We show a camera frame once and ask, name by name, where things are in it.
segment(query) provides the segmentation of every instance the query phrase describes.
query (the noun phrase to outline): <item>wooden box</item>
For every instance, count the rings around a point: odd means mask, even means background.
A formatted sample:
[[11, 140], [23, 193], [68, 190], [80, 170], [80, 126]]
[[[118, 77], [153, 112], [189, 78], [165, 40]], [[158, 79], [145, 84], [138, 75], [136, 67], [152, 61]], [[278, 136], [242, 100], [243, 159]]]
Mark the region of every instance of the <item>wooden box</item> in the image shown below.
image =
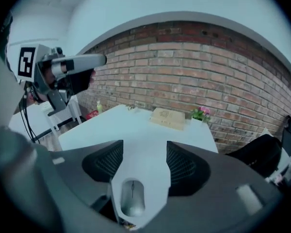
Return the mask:
[[183, 130], [185, 125], [185, 114], [183, 112], [156, 108], [150, 121], [172, 129]]

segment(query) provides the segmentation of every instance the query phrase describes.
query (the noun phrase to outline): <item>floor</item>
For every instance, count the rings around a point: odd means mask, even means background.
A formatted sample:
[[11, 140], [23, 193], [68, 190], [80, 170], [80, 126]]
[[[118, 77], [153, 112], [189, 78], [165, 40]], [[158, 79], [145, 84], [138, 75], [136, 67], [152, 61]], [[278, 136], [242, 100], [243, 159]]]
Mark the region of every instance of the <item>floor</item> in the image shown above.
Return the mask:
[[[63, 125], [59, 129], [59, 131], [57, 131], [57, 134], [58, 134], [58, 136], [60, 136], [61, 134], [73, 129], [74, 127], [76, 127], [78, 125], [79, 125], [79, 123], [77, 121], [69, 122], [69, 123]], [[52, 132], [43, 136], [42, 138], [40, 138], [39, 141], [40, 141], [40, 144], [47, 147], [47, 149], [49, 151], [62, 151], [62, 148], [59, 144], [57, 137], [55, 137]]]

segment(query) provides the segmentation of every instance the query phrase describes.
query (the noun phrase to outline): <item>black cable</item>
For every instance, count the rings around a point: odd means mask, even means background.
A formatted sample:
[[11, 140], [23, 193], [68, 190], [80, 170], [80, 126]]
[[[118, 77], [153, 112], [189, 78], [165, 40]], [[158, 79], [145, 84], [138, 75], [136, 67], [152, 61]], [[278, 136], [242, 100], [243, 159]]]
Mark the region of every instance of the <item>black cable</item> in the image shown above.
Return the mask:
[[26, 121], [27, 121], [27, 125], [28, 125], [28, 129], [29, 129], [29, 131], [30, 131], [31, 135], [33, 134], [33, 135], [35, 136], [35, 139], [36, 139], [36, 140], [38, 141], [38, 143], [40, 144], [40, 141], [39, 141], [38, 137], [35, 135], [35, 133], [33, 132], [32, 128], [30, 127], [29, 120], [28, 120], [28, 114], [27, 114], [27, 107], [26, 107], [26, 106], [24, 107], [24, 112], [26, 113], [25, 119], [26, 119]]
[[30, 137], [30, 135], [29, 135], [29, 132], [28, 132], [28, 130], [27, 130], [27, 127], [26, 127], [26, 124], [25, 124], [25, 121], [24, 121], [23, 114], [22, 114], [22, 112], [21, 112], [22, 109], [21, 109], [21, 107], [20, 107], [20, 103], [19, 103], [18, 107], [19, 107], [19, 112], [20, 112], [20, 115], [21, 115], [21, 119], [23, 120], [23, 124], [24, 124], [24, 127], [25, 127], [25, 129], [26, 129], [26, 132], [27, 132], [27, 134], [28, 134], [30, 140], [32, 140], [31, 137]]
[[28, 126], [28, 130], [29, 130], [30, 136], [31, 136], [31, 141], [32, 141], [33, 143], [35, 143], [35, 141], [34, 141], [34, 137], [33, 137], [33, 134], [32, 134], [32, 129], [31, 129], [31, 127], [30, 127], [29, 120], [28, 120], [28, 115], [27, 115], [27, 106], [26, 106], [26, 100], [25, 100], [25, 98], [23, 98], [22, 101], [23, 101], [23, 111], [24, 111], [24, 116], [25, 116], [25, 119], [26, 119], [26, 122], [27, 122], [27, 126]]

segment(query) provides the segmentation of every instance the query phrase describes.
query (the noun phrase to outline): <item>brick wall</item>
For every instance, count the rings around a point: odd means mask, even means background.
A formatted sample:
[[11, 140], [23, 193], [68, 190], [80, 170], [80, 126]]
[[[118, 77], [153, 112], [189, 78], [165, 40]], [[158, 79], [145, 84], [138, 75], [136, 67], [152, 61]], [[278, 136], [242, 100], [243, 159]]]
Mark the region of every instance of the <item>brick wall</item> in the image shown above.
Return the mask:
[[291, 115], [291, 74], [258, 43], [229, 29], [196, 22], [151, 24], [118, 34], [87, 53], [107, 65], [78, 95], [87, 112], [135, 104], [187, 114], [211, 109], [211, 132], [221, 152], [237, 150], [264, 127], [281, 136]]

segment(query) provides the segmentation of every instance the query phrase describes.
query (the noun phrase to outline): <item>black chair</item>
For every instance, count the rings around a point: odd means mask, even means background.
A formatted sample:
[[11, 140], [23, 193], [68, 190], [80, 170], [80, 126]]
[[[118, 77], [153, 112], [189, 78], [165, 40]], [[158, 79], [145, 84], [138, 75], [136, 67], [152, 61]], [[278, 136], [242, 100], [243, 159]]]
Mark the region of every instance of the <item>black chair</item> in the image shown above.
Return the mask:
[[282, 147], [291, 156], [291, 116], [287, 116], [287, 127], [282, 132]]
[[277, 138], [264, 134], [227, 155], [244, 162], [267, 178], [277, 169], [281, 157], [281, 143]]

